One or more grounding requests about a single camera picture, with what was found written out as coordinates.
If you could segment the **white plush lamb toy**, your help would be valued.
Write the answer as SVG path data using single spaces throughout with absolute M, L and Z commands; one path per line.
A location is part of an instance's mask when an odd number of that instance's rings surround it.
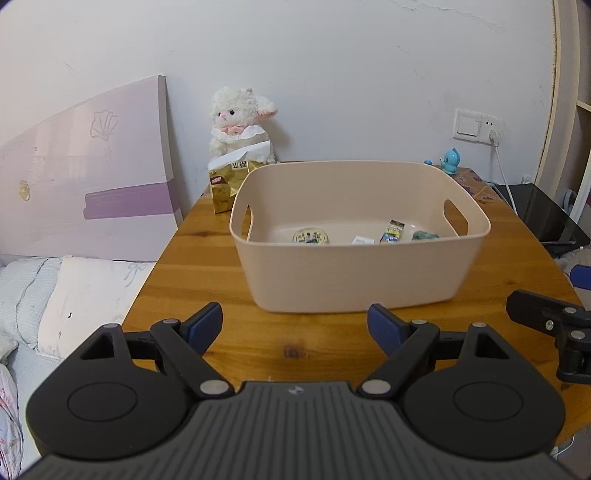
M 212 97 L 209 157 L 215 159 L 240 148 L 270 140 L 263 121 L 277 113 L 276 105 L 252 88 L 223 87 Z

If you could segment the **green knitted cloth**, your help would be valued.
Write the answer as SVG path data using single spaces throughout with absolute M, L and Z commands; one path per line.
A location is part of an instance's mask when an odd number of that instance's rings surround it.
M 438 239 L 439 235 L 433 232 L 418 230 L 413 233 L 413 241 L 433 240 Z

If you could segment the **wooden shelf unit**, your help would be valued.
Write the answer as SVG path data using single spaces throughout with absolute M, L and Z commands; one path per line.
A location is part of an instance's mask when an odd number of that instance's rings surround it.
M 553 9 L 551 110 L 535 184 L 579 223 L 590 216 L 590 3 Z

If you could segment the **colourful cartoon long box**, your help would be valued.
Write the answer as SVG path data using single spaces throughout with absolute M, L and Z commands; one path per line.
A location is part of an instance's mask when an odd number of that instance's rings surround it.
M 398 220 L 391 220 L 388 227 L 384 231 L 380 242 L 381 243 L 398 243 L 404 233 L 405 223 Z

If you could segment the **white pillow with bow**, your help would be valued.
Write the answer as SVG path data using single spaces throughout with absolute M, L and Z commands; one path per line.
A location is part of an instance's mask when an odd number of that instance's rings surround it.
M 39 324 L 39 354 L 64 359 L 104 324 L 122 324 L 153 262 L 65 256 Z

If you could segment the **round cartoon tin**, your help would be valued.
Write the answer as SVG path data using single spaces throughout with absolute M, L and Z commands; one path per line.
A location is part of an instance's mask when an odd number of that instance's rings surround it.
M 307 227 L 295 232 L 291 241 L 295 244 L 322 245 L 329 243 L 329 236 L 321 228 Z

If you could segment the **gold snack bag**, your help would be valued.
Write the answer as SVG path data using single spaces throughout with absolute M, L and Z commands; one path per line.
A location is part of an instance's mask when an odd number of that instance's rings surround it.
M 208 175 L 214 213 L 230 211 L 247 175 L 263 165 L 263 162 L 243 158 L 235 161 L 212 160 L 208 164 Z

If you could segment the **light blue quilted bedding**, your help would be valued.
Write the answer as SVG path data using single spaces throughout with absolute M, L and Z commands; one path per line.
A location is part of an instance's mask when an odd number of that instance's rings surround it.
M 55 288 L 61 267 L 59 258 L 25 258 L 1 269 L 1 333 L 17 342 L 8 356 L 8 368 L 16 382 L 18 414 L 23 434 L 19 470 L 34 464 L 40 454 L 28 430 L 25 411 L 33 392 L 59 362 L 37 351 L 43 312 Z

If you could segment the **beige plastic storage basket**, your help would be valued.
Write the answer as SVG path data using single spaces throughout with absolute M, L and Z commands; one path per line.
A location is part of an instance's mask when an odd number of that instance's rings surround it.
M 398 243 L 381 243 L 391 220 Z M 291 241 L 317 227 L 322 245 Z M 235 197 L 229 231 L 256 305 L 279 313 L 356 312 L 451 299 L 491 223 L 453 178 L 394 161 L 311 161 L 260 167 Z M 415 231 L 439 235 L 413 241 Z M 353 244 L 356 236 L 375 244 Z

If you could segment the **white wall switch socket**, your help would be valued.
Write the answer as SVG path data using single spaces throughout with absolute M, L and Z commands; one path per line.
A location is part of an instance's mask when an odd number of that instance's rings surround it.
M 493 145 L 500 141 L 504 129 L 499 117 L 461 108 L 455 111 L 453 137 L 457 140 Z

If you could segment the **black tablet device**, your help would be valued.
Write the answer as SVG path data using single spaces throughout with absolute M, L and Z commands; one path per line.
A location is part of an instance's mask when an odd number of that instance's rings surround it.
M 510 186 L 519 218 L 553 257 L 590 245 L 589 236 L 534 184 Z

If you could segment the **blue bird figurine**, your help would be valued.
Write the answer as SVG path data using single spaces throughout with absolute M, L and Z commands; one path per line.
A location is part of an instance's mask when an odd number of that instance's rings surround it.
M 461 155 L 456 148 L 447 151 L 440 159 L 442 170 L 450 176 L 455 176 L 457 174 L 460 162 Z

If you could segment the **pink purple headboard panel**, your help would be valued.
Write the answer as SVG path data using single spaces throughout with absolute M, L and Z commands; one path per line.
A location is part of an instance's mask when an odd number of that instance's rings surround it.
M 155 261 L 182 221 L 166 83 L 137 81 L 1 147 L 1 254 Z

